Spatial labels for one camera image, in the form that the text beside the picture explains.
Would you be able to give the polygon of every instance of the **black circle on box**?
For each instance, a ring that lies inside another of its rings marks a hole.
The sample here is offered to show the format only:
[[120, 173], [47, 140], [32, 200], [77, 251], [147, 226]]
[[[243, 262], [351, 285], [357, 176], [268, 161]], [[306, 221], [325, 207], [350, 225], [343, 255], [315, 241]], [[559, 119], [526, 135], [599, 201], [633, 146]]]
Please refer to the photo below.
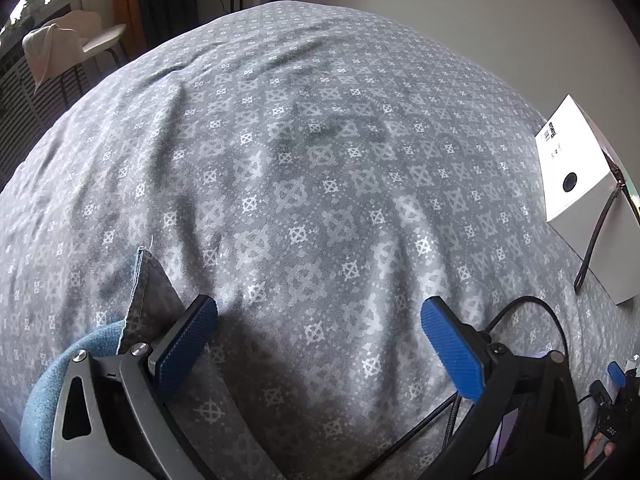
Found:
[[578, 176], [572, 171], [564, 178], [562, 189], [564, 189], [564, 192], [569, 193], [575, 187], [576, 182], [578, 182]]

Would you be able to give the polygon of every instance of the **white box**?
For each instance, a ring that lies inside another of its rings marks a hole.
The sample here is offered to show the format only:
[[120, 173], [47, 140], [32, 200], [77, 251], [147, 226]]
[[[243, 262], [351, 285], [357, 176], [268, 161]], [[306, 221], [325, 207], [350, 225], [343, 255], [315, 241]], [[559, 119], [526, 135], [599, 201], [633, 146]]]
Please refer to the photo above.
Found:
[[607, 139], [568, 95], [537, 134], [536, 146], [545, 191], [546, 221], [581, 258], [617, 184], [603, 151], [622, 170], [636, 211], [620, 192], [602, 226], [589, 268], [614, 303], [639, 294], [640, 200]]

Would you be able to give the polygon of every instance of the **dark slatted panel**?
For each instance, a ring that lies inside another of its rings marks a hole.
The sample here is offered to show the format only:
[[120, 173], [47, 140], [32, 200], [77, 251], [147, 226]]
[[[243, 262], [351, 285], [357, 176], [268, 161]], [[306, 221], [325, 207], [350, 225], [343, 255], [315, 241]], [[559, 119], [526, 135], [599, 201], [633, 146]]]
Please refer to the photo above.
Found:
[[[82, 65], [62, 76], [66, 98], [71, 106], [90, 86]], [[46, 81], [33, 94], [34, 82], [24, 57], [0, 80], [0, 190], [18, 165], [27, 157], [43, 134], [66, 111], [60, 78]]]

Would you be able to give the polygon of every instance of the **gray patterned bedsheet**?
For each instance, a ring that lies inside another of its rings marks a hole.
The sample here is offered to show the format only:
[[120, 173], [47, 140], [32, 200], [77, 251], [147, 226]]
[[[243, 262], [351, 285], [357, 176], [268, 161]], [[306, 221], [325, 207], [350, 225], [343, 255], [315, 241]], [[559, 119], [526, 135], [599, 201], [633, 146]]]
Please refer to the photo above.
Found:
[[[218, 302], [210, 365], [290, 480], [346, 478], [452, 392], [418, 323], [433, 294], [477, 327], [544, 298], [583, 394], [629, 354], [638, 309], [592, 275], [574, 295], [580, 259], [545, 222], [543, 121], [495, 76], [356, 10], [268, 4], [165, 43], [76, 103], [0, 196], [2, 420], [16, 436], [47, 364], [124, 317], [140, 245], [185, 304]], [[560, 346], [534, 305], [498, 334], [523, 354]], [[215, 403], [198, 398], [206, 432]], [[417, 476], [442, 424], [378, 478]], [[242, 455], [228, 431], [211, 452]]]

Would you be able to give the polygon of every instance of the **blue gripper pad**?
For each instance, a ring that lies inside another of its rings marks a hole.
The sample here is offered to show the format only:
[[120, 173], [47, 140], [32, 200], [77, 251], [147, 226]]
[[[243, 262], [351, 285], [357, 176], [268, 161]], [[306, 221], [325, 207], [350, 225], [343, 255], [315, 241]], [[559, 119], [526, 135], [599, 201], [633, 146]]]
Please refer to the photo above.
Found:
[[187, 318], [180, 332], [174, 335], [155, 366], [156, 394], [161, 400], [178, 392], [211, 333], [218, 326], [218, 308], [211, 298], [207, 298], [193, 313], [188, 312], [190, 309], [184, 314]]
[[424, 301], [420, 322], [460, 396], [478, 402], [484, 392], [484, 371], [460, 332], [464, 325], [439, 296]]

